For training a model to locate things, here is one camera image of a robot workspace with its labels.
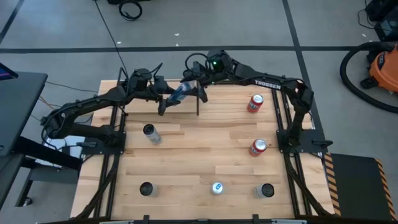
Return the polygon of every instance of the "wooden tabletop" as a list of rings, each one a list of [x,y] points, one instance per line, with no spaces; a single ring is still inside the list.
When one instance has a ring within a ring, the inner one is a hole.
[[[169,83],[178,86],[177,82]],[[115,84],[102,81],[100,93]],[[126,108],[126,150],[119,163],[112,219],[142,220],[144,215],[161,220],[248,219],[252,214],[260,218],[294,217],[284,159],[277,148],[271,91],[258,86],[217,85],[206,92],[209,101],[200,103],[199,116],[196,98],[191,96],[181,105],[167,108],[164,116],[157,114],[153,102],[133,100]],[[246,111],[253,94],[264,97],[256,114]],[[139,105],[141,109],[137,110],[135,106]],[[111,108],[96,111],[92,125],[109,124],[110,115]],[[156,127],[162,144],[152,145],[144,136],[142,128],[148,123]],[[309,116],[303,126],[312,127]],[[268,148],[261,156],[252,157],[249,146],[257,138],[265,139]],[[326,210],[334,213],[321,160],[309,154],[300,156],[307,187]],[[83,164],[71,217],[78,215],[96,192],[102,160],[103,156],[93,156]],[[215,181],[223,183],[222,195],[210,194]],[[158,185],[159,196],[142,196],[139,186],[143,182]],[[264,183],[274,186],[275,195],[255,198],[254,187]],[[304,214],[301,193],[296,189]]]

